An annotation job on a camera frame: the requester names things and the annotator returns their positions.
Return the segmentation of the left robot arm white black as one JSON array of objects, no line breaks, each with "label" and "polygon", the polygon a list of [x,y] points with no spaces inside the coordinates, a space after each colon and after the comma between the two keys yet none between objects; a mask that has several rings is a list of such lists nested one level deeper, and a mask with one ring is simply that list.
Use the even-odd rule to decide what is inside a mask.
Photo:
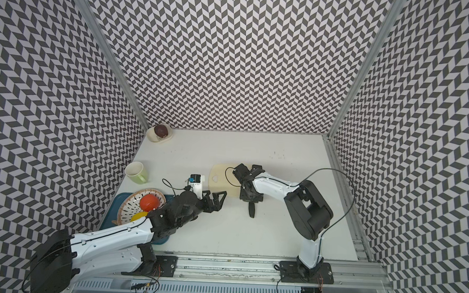
[{"label": "left robot arm white black", "polygon": [[152,243],[173,235],[201,213],[220,211],[226,197],[224,191],[204,191],[198,197],[185,189],[161,208],[124,225],[84,234],[54,231],[35,248],[21,291],[62,293],[98,275],[149,274],[156,263]]}]

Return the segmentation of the cream plastic cutting board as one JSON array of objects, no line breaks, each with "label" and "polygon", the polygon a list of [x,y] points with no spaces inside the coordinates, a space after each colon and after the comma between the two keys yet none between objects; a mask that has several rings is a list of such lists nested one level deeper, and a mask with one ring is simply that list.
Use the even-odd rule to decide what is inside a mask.
[{"label": "cream plastic cutting board", "polygon": [[216,164],[211,168],[208,177],[208,188],[211,192],[227,192],[227,197],[240,198],[240,182],[233,175],[236,163]]}]

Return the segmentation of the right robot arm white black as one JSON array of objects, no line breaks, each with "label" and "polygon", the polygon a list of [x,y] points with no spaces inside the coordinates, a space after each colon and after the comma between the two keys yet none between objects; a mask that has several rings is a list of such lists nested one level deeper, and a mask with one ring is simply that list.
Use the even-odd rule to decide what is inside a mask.
[{"label": "right robot arm white black", "polygon": [[255,204],[265,196],[282,201],[291,221],[302,236],[298,260],[303,269],[313,270],[322,262],[323,231],[330,227],[333,211],[316,186],[308,179],[288,182],[268,174],[260,165],[248,168],[240,164],[233,168],[240,187],[240,199],[248,203],[249,216],[255,217]]}]

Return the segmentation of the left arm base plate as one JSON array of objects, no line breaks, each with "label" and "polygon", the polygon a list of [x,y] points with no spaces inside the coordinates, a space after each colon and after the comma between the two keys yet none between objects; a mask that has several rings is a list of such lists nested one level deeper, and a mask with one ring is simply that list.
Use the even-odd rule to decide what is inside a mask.
[{"label": "left arm base plate", "polygon": [[177,267],[177,256],[155,256],[155,259],[141,258],[137,269],[131,272],[122,272],[121,275],[173,277]]}]

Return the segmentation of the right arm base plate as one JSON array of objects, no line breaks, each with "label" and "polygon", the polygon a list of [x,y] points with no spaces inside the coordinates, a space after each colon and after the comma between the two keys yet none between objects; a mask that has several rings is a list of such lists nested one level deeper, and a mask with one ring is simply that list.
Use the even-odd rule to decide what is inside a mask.
[{"label": "right arm base plate", "polygon": [[330,263],[321,262],[314,268],[307,268],[301,261],[280,261],[276,269],[283,283],[334,284]]}]

